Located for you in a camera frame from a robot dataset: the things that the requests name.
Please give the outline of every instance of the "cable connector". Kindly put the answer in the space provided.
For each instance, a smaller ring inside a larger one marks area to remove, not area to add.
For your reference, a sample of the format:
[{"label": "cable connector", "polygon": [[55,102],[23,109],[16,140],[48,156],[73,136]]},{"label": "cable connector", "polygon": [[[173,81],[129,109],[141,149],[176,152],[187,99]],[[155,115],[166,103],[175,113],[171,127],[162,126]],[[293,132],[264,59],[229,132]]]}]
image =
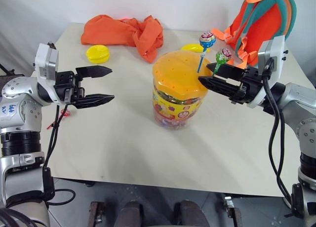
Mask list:
[{"label": "cable connector", "polygon": [[265,65],[264,71],[262,72],[262,79],[268,78],[268,80],[270,80],[274,67],[275,67],[274,59],[269,58]]}]

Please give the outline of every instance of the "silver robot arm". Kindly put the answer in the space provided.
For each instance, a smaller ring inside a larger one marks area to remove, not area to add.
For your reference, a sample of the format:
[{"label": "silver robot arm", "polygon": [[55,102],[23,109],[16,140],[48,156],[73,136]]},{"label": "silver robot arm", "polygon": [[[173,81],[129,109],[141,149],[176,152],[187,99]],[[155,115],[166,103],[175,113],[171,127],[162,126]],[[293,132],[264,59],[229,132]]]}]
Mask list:
[{"label": "silver robot arm", "polygon": [[[283,85],[280,78],[284,54],[284,36],[264,42],[258,52],[258,68],[241,70],[222,65],[216,75],[200,76],[199,81],[209,90],[227,96],[232,103],[247,103],[250,108],[262,106],[265,112],[274,114],[263,87],[263,76],[269,75],[269,88],[284,121],[295,132],[300,142],[301,166],[298,184],[292,186],[291,208],[296,217],[304,218],[305,226],[316,224],[316,91],[300,85]],[[213,71],[216,64],[207,67]],[[232,85],[225,79],[240,81]]]},{"label": "silver robot arm", "polygon": [[0,206],[16,210],[38,226],[49,226],[47,201],[54,197],[53,178],[43,168],[40,146],[41,108],[50,104],[90,108],[111,101],[114,96],[84,95],[80,83],[85,77],[101,77],[112,72],[101,66],[57,72],[58,51],[53,44],[40,44],[36,58],[37,77],[0,77]]}]

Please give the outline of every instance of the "lollipop stick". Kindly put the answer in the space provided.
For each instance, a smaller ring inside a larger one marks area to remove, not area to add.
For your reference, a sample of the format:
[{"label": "lollipop stick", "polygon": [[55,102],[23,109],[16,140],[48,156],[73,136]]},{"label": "lollipop stick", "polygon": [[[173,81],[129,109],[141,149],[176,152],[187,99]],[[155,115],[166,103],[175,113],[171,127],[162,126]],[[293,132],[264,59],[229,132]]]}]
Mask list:
[{"label": "lollipop stick", "polygon": [[204,48],[204,49],[203,49],[203,52],[202,52],[202,54],[201,54],[201,60],[199,61],[199,65],[198,65],[198,68],[197,68],[197,73],[199,73],[199,71],[200,71],[200,69],[201,69],[202,62],[203,62],[203,59],[204,59],[206,50],[207,50],[207,48]]},{"label": "lollipop stick", "polygon": [[219,67],[221,66],[221,64],[217,63],[213,72],[213,76],[218,72]]}]

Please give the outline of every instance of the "table surface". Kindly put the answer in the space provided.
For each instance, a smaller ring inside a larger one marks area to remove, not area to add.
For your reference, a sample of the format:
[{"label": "table surface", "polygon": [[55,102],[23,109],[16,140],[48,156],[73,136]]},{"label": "table surface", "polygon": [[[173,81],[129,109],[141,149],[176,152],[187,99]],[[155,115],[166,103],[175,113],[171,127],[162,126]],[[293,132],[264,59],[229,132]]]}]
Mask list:
[{"label": "table surface", "polygon": [[[56,43],[59,71],[89,66],[89,45],[81,45],[83,24],[71,23]],[[164,30],[158,57],[198,42],[201,32]],[[217,41],[206,57],[224,46]],[[77,110],[62,120],[58,142],[49,161],[54,177],[104,182],[197,189],[249,195],[281,196],[269,162],[268,140],[274,117],[262,108],[233,105],[227,97],[209,91],[199,111],[178,131],[160,127],[152,108],[152,64],[135,47],[109,46],[111,56],[102,64],[113,73],[85,78],[86,95],[113,94],[108,104]],[[280,82],[309,88],[289,52]],[[43,108],[41,143],[46,152],[55,106]],[[299,143],[286,126],[282,178],[291,189],[297,182]],[[279,154],[279,136],[274,154]]]}]

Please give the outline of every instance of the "lollipop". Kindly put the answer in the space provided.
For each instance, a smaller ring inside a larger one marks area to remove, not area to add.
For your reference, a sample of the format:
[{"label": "lollipop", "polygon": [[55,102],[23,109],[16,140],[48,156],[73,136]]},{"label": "lollipop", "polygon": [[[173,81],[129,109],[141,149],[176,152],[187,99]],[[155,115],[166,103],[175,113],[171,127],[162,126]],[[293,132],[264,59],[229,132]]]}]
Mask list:
[{"label": "lollipop", "polygon": [[201,60],[200,60],[199,65],[198,65],[197,73],[199,73],[199,71],[200,71],[200,68],[201,68],[201,65],[202,65],[202,62],[203,62],[203,59],[204,59],[204,56],[206,54],[207,49],[212,47],[213,44],[215,43],[215,41],[216,41],[215,35],[210,31],[204,32],[199,37],[199,43],[203,47],[203,52],[201,54]]},{"label": "lollipop", "polygon": [[232,57],[232,53],[226,48],[222,48],[220,51],[218,51],[216,53],[216,62],[217,62],[217,64],[215,66],[213,75],[215,75],[218,72],[219,67],[222,64],[227,63],[231,59],[231,57]]}]

